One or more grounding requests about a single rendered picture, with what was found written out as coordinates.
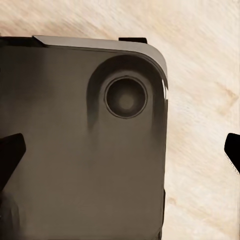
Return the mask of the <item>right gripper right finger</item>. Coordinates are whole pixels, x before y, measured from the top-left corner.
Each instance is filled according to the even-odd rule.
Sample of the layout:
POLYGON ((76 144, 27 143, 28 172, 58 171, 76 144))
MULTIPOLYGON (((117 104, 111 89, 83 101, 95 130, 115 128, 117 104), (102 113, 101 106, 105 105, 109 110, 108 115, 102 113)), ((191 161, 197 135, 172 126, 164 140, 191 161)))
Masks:
POLYGON ((240 135, 229 133, 227 135, 224 151, 240 173, 240 135))

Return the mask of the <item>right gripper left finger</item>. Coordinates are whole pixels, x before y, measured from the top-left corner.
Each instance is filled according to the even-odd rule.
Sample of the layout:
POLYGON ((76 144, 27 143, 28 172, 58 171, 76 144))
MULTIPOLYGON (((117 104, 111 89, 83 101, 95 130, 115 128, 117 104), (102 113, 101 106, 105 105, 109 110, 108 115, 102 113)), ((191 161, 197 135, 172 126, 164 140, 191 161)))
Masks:
POLYGON ((0 193, 26 152, 21 133, 0 138, 0 193))

